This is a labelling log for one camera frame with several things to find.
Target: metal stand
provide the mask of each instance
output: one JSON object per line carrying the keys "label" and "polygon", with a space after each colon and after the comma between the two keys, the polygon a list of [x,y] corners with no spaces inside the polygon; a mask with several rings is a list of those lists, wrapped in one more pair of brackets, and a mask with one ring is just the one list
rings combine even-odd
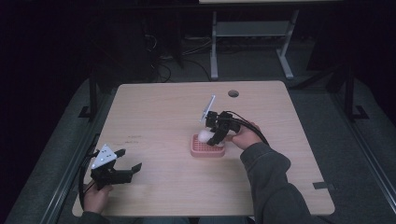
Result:
{"label": "metal stand", "polygon": [[286,59],[291,36],[299,10],[294,10],[290,21],[217,21],[217,12],[213,12],[212,22],[212,50],[210,52],[211,79],[219,78],[218,59],[216,54],[217,36],[285,36],[285,42],[281,49],[277,49],[277,57],[280,60],[287,79],[293,79]]}
{"label": "metal stand", "polygon": [[90,81],[90,106],[82,107],[78,117],[89,118],[91,122],[95,118],[98,108],[98,100],[96,94],[96,80],[93,73],[91,73],[89,81]]}
{"label": "metal stand", "polygon": [[354,91],[354,76],[350,69],[347,68],[346,73],[346,93],[345,93],[345,101],[344,101],[344,110],[346,116],[349,118],[350,121],[355,122],[355,119],[368,119],[367,113],[364,111],[361,105],[356,105],[356,108],[359,111],[359,114],[353,113],[353,91]]}

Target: table leg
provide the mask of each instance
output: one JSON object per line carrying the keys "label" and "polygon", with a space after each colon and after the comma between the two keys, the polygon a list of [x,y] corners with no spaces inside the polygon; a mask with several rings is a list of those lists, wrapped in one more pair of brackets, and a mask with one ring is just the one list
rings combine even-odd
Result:
{"label": "table leg", "polygon": [[288,30],[285,35],[285,42],[282,46],[281,49],[277,49],[277,57],[279,58],[280,64],[282,65],[283,72],[285,73],[285,76],[287,79],[293,79],[293,73],[291,72],[291,69],[289,67],[288,60],[286,59],[286,51],[288,50],[289,47],[289,42],[291,40],[291,36],[293,34],[294,26],[297,21],[299,10],[294,10],[293,15],[291,16]]}
{"label": "table leg", "polygon": [[218,58],[216,56],[216,19],[217,13],[213,12],[213,23],[212,23],[212,51],[210,52],[210,78],[212,80],[218,80]]}

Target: hole in table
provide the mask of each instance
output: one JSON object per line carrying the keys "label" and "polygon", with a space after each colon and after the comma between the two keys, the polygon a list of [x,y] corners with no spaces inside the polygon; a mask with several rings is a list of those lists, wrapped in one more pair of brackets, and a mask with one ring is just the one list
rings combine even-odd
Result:
{"label": "hole in table", "polygon": [[228,95],[235,98],[235,97],[238,97],[239,92],[235,91],[235,90],[231,90],[231,91],[228,91]]}

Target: wire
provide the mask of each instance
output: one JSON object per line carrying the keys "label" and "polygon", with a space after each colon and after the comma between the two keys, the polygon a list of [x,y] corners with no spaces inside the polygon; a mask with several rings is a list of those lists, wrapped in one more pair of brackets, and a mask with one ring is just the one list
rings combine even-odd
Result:
{"label": "wire", "polygon": [[[233,43],[233,44],[236,45],[236,46],[239,48],[239,50],[235,50],[235,51],[231,51],[231,52],[226,52],[227,50],[229,50],[229,49],[231,48],[232,43],[229,44],[228,46],[226,46],[226,47],[228,47],[226,50],[221,50],[221,49],[219,49],[219,48],[221,47],[220,41],[221,41],[222,39],[223,39],[223,37],[220,37],[220,38],[217,38],[217,40],[216,40],[216,43],[219,43],[219,44],[218,44],[218,49],[217,49],[218,54],[235,54],[235,53],[238,53],[238,52],[243,51],[241,45],[236,44],[236,43]],[[185,51],[185,52],[183,52],[182,55],[189,55],[189,54],[197,53],[197,52],[199,52],[199,51],[201,51],[201,50],[207,49],[208,47],[210,47],[209,44],[211,44],[211,43],[212,43],[212,40],[210,39],[210,41],[208,41],[207,43],[205,43],[205,44],[202,45],[201,47],[197,47],[197,50],[190,49],[190,51]]]}
{"label": "wire", "polygon": [[171,76],[172,76],[172,71],[171,71],[171,69],[170,69],[168,66],[163,65],[163,64],[161,64],[161,63],[159,63],[158,65],[164,67],[164,68],[165,68],[166,70],[168,70],[168,72],[169,72],[169,76],[165,79],[165,81],[162,81],[162,80],[161,80],[161,78],[162,78],[163,76],[161,76],[160,72],[158,72],[158,77],[160,78],[160,81],[161,81],[162,83],[165,83],[165,82],[169,81],[169,80],[171,79]]}
{"label": "wire", "polygon": [[237,113],[235,113],[235,112],[233,112],[233,111],[228,110],[228,111],[225,111],[225,112],[231,113],[231,114],[235,114],[235,115],[238,116],[240,119],[242,119],[244,122],[250,123],[248,120],[242,118],[240,115],[238,115]]}
{"label": "wire", "polygon": [[183,59],[183,61],[189,62],[189,63],[195,63],[195,64],[197,64],[198,66],[200,66],[200,67],[204,70],[204,72],[205,72],[205,74],[206,74],[206,77],[207,77],[207,79],[209,80],[209,82],[212,81],[212,79],[210,78],[210,75],[206,72],[206,69],[205,69],[200,63],[195,62],[195,61],[192,61],[192,60],[187,60],[187,59]]}
{"label": "wire", "polygon": [[89,186],[89,187],[87,187],[87,189],[85,190],[85,192],[84,192],[84,195],[87,193],[87,191],[90,189],[90,188],[92,188],[92,186],[95,184],[95,182],[93,181],[93,183]]}
{"label": "wire", "polygon": [[325,218],[325,217],[318,216],[318,218],[322,219],[322,220],[325,221],[326,223],[335,224],[334,222],[330,221],[329,219],[327,219],[327,218]]}
{"label": "wire", "polygon": [[252,124],[250,124],[249,122],[245,122],[241,119],[224,119],[224,118],[218,118],[216,120],[229,120],[229,121],[233,121],[235,123],[238,123],[240,125],[244,125],[245,127],[249,128],[251,131],[253,131],[255,134],[257,134],[260,139],[264,142],[264,144],[266,144],[267,146],[270,146],[268,144],[267,139],[264,137],[264,135],[262,134],[262,132],[260,130],[258,130],[256,127],[254,127]]}
{"label": "wire", "polygon": [[198,47],[195,47],[195,48],[193,48],[193,49],[186,50],[186,51],[184,51],[184,52],[182,53],[182,55],[193,54],[193,53],[198,52],[198,51],[200,51],[200,50],[206,49],[206,48],[209,47],[210,44],[212,43],[212,39],[211,39],[211,38],[208,37],[207,39],[208,39],[208,41],[207,41],[206,43],[204,43],[203,45],[198,46]]}
{"label": "wire", "polygon": [[152,49],[155,49],[155,47],[157,47],[157,44],[158,44],[157,38],[155,38],[154,35],[145,35],[145,37],[150,37],[150,38],[154,39],[154,46],[152,46]]}
{"label": "wire", "polygon": [[234,42],[234,38],[227,38],[224,39],[223,41],[219,42],[217,53],[218,54],[236,54],[241,51],[243,51],[243,47],[240,44],[237,44]]}
{"label": "wire", "polygon": [[186,36],[184,36],[183,39],[185,39],[187,41],[191,41],[191,42],[201,43],[201,42],[204,42],[207,39],[211,39],[211,38],[208,36],[203,36],[203,37],[186,37]]}
{"label": "wire", "polygon": [[78,197],[79,197],[79,202],[81,204],[81,208],[84,209],[84,175],[85,175],[85,169],[88,165],[88,162],[91,160],[91,158],[96,157],[99,154],[99,151],[96,151],[95,153],[89,154],[90,151],[87,150],[85,154],[84,160],[81,162],[79,165],[79,176],[78,176]]}

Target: metal bar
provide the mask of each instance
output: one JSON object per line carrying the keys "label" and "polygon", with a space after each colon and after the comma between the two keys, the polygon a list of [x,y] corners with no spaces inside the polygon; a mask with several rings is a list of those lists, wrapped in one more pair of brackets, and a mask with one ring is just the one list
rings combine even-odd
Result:
{"label": "metal bar", "polygon": [[280,55],[282,57],[285,57],[286,51],[288,50],[289,43],[290,43],[290,40],[291,40],[291,36],[293,35],[294,27],[295,27],[296,22],[297,22],[298,13],[299,13],[299,10],[294,10],[293,14],[291,15],[291,19],[290,19],[290,22],[289,22],[289,27],[288,27],[288,30],[286,31],[285,42],[284,42],[284,44],[282,46],[282,50],[280,51]]}
{"label": "metal bar", "polygon": [[216,36],[284,36],[288,21],[219,21]]}
{"label": "metal bar", "polygon": [[345,101],[344,101],[344,110],[346,116],[350,119],[350,121],[355,122],[353,119],[353,91],[354,91],[354,79],[353,74],[350,67],[347,68],[346,71],[346,93],[345,93]]}
{"label": "metal bar", "polygon": [[332,99],[338,105],[336,108],[341,114],[345,124],[352,132],[353,136],[355,137],[356,141],[358,142],[361,152],[364,154],[366,161],[369,164],[369,169],[372,172],[376,183],[381,188],[382,192],[384,193],[385,198],[387,199],[390,207],[392,208],[393,212],[396,214],[396,190],[393,187],[392,183],[389,181],[387,174],[384,172],[381,164],[379,163],[378,159],[376,158],[374,152],[370,148],[369,144],[364,140],[363,135],[356,123],[351,122],[351,120],[347,117],[347,115],[342,110],[342,100],[340,97],[335,96],[334,94],[331,95]]}
{"label": "metal bar", "polygon": [[93,121],[93,119],[96,116],[97,109],[98,109],[98,100],[97,100],[97,93],[96,93],[96,79],[95,79],[95,74],[93,72],[91,72],[89,81],[90,81],[90,108],[91,108],[90,121]]}
{"label": "metal bar", "polygon": [[[103,97],[102,105],[106,104],[109,96],[105,95]],[[41,218],[40,223],[56,223],[59,215],[61,214],[62,207],[64,205],[64,200],[73,184],[76,174],[78,172],[78,166],[85,156],[86,149],[90,146],[91,141],[96,132],[102,130],[103,122],[98,122],[100,119],[106,119],[106,113],[104,110],[99,110],[94,122],[89,122],[88,126],[82,135],[78,146],[72,156],[72,159],[66,169],[64,170],[64,175],[59,182],[59,185],[53,192],[53,196],[44,216]]]}
{"label": "metal bar", "polygon": [[294,78],[294,75],[293,75],[293,73],[291,72],[291,69],[290,69],[288,60],[286,59],[285,56],[282,56],[282,55],[281,55],[281,52],[280,52],[280,51],[281,51],[280,49],[277,49],[277,50],[276,50],[276,55],[277,55],[277,58],[278,58],[279,61],[280,61],[280,65],[282,66],[283,73],[285,74],[286,79],[293,79],[293,78]]}
{"label": "metal bar", "polygon": [[210,52],[210,78],[219,79],[218,57],[216,55],[216,36],[217,36],[217,12],[213,12],[212,22],[212,51]]}

